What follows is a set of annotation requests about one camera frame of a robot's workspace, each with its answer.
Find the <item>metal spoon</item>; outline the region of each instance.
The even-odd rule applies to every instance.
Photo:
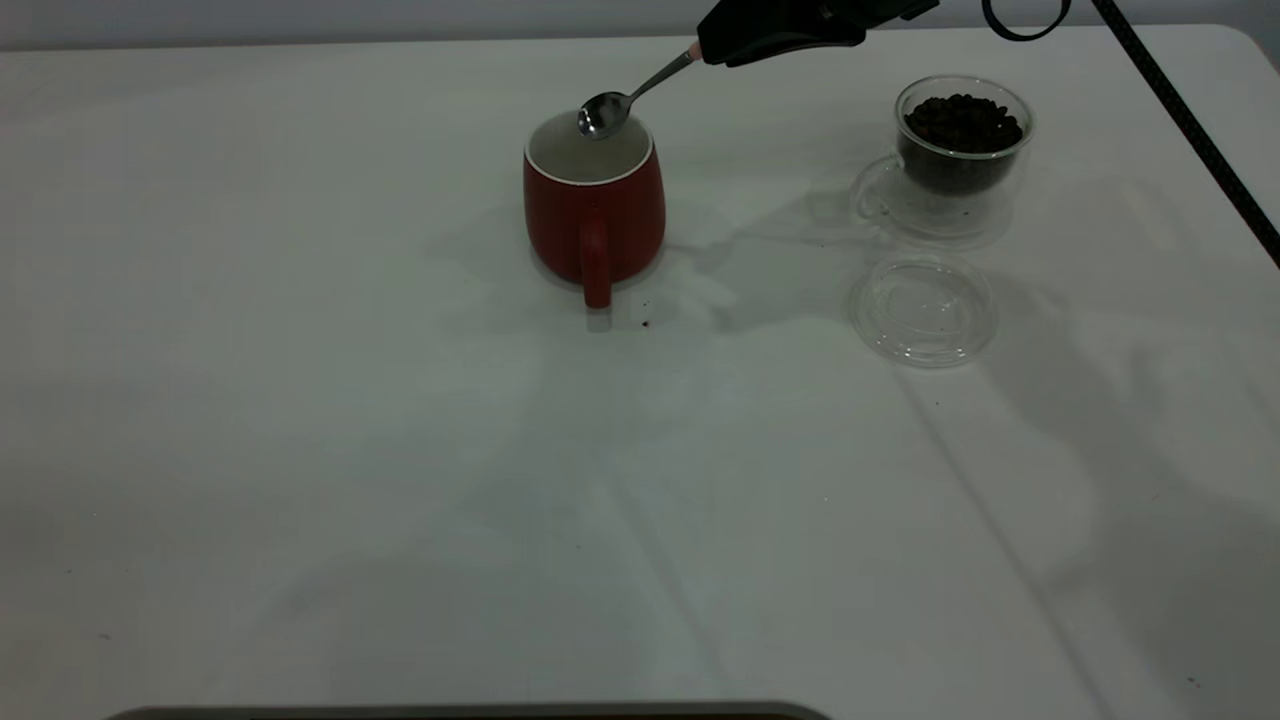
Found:
[[[640,86],[640,90],[636,90],[631,95],[622,95],[621,92],[604,92],[588,100],[586,105],[582,105],[582,109],[577,111],[579,132],[591,140],[607,140],[613,137],[622,129],[622,126],[627,124],[627,118],[631,117],[631,105],[639,100],[641,95],[649,92],[654,87],[658,87],[673,74],[687,68],[689,65],[692,65],[695,61],[701,60],[701,58],[703,49],[698,42],[695,42],[692,47],[685,51],[684,55],[672,60],[669,65],[649,78],[648,82]]]

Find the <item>coffee bean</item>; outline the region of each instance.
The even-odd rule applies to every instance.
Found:
[[[1025,131],[1009,108],[993,100],[955,94],[931,97],[906,118],[920,140],[955,152],[995,154],[1021,142]],[[906,136],[899,140],[906,174],[940,195],[963,196],[995,187],[1012,169],[1014,158],[961,159],[922,147]]]

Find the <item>mug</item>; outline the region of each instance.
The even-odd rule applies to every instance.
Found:
[[[972,95],[995,101],[1018,120],[1023,137],[998,152],[957,152],[920,137],[906,118],[933,97]],[[1021,183],[1027,146],[1036,135],[1030,106],[988,79],[937,76],[913,83],[895,105],[897,142],[854,183],[854,209],[883,222],[904,240],[965,250],[993,241],[1007,227]]]
[[[653,263],[667,232],[667,200],[653,135],[631,118],[588,140],[577,114],[543,123],[525,146],[525,224],[534,251],[584,287],[586,305],[612,305],[613,283]]]

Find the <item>clear glass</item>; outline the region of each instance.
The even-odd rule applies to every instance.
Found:
[[[957,152],[918,136],[906,123],[932,97],[972,95],[1009,109],[1023,138],[1000,152]],[[1009,228],[1036,117],[1012,91],[988,79],[936,76],[913,83],[895,105],[897,142],[854,186],[855,211],[913,245],[961,251],[989,245]]]
[[[991,286],[956,255],[908,250],[882,261],[849,299],[858,334],[890,360],[951,368],[978,356],[996,336]]]

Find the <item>black ring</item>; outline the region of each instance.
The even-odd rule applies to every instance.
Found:
[[[1062,0],[1062,12],[1059,13],[1057,19],[1053,20],[1053,24],[1048,26],[1041,32],[1037,32],[1036,35],[1018,35],[1016,32],[1005,27],[1005,23],[1000,22],[1000,19],[996,18],[996,10],[995,8],[991,6],[991,0],[982,0],[982,14],[986,15],[987,24],[991,26],[991,29],[996,31],[996,35],[998,35],[1000,37],[1004,37],[1005,40],[1012,40],[1014,42],[1029,42],[1032,40],[1039,40],[1044,37],[1046,35],[1053,32],[1053,29],[1057,28],[1057,26],[1062,24],[1062,20],[1066,19],[1068,13],[1070,12],[1071,12],[1071,0]]]

